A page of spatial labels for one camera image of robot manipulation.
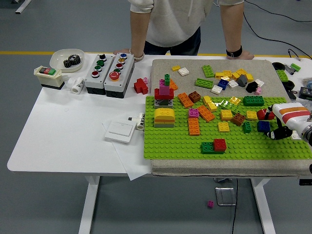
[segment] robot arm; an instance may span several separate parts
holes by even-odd
[[[266,115],[270,112],[275,114],[278,128],[267,133],[268,137],[284,139],[290,137],[293,130],[296,130],[299,136],[312,146],[312,112],[301,103],[274,104],[268,107]]]

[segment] cable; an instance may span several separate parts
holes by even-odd
[[[250,29],[253,31],[253,33],[254,33],[257,37],[259,37],[259,38],[261,38],[261,39],[264,39],[264,40],[276,41],[276,42],[280,42],[280,43],[284,43],[284,44],[290,45],[290,46],[296,48],[297,50],[301,51],[303,54],[305,54],[306,56],[308,56],[310,59],[312,59],[312,57],[311,57],[310,55],[308,55],[307,53],[305,53],[303,50],[300,50],[298,47],[296,47],[296,46],[294,46],[294,45],[292,45],[292,44],[290,44],[290,43],[288,43],[288,42],[284,42],[284,41],[281,41],[281,40],[274,40],[274,39],[268,39],[268,38],[260,37],[260,36],[253,30],[253,28],[251,27],[251,25],[248,23],[248,21],[247,21],[247,19],[246,19],[246,16],[245,16],[245,12],[244,12],[243,14],[244,14],[244,18],[245,18],[245,21],[247,22],[248,26],[250,27]]]
[[[252,5],[257,6],[257,7],[259,7],[261,10],[264,10],[264,11],[266,11],[266,12],[270,13],[270,14],[273,14],[273,15],[278,15],[278,16],[284,16],[284,17],[289,18],[289,19],[291,19],[291,20],[293,20],[293,21],[296,21],[296,22],[306,22],[306,23],[308,23],[308,22],[312,22],[312,20],[310,20],[310,21],[295,20],[295,19],[290,18],[290,17],[285,16],[285,15],[281,15],[281,14],[272,13],[272,12],[270,12],[270,11],[267,11],[267,10],[265,10],[265,9],[261,8],[260,6],[258,6],[257,4],[254,4],[254,3],[252,3],[252,2],[248,2],[248,3],[249,3],[249,4],[252,4]]]
[[[234,233],[234,223],[235,223],[235,218],[236,218],[237,195],[238,195],[238,179],[236,178],[236,205],[235,205],[235,212],[234,212],[233,225],[232,225],[232,234]]]

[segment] hand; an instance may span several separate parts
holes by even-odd
[[[128,53],[129,53],[129,49],[115,50],[115,51],[113,52],[114,55],[116,55],[117,53],[125,53],[125,54],[128,54]]]
[[[249,53],[249,51],[247,51],[247,50],[243,50],[243,53],[240,56],[236,57],[236,58],[233,58],[233,57],[228,56],[228,55],[226,56],[226,58],[227,59],[252,60],[254,58],[254,55],[251,55]]]

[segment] white bowl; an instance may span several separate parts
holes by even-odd
[[[80,64],[66,68],[63,62],[67,60],[68,57],[71,55],[79,55]],[[54,69],[61,69],[62,72],[64,73],[75,72],[75,71],[78,71],[82,67],[83,59],[84,59],[84,52],[82,50],[79,50],[79,49],[59,50],[59,51],[56,51],[52,55],[51,60],[50,60],[50,67]]]

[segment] table leg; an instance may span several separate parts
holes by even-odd
[[[259,215],[262,223],[264,234],[275,234],[275,229],[268,206],[267,198],[264,193],[263,186],[269,182],[270,179],[252,178],[253,192],[257,202]]]
[[[99,176],[86,176],[89,182],[86,200],[84,202],[79,234],[89,234],[92,225],[94,206],[98,194]]]

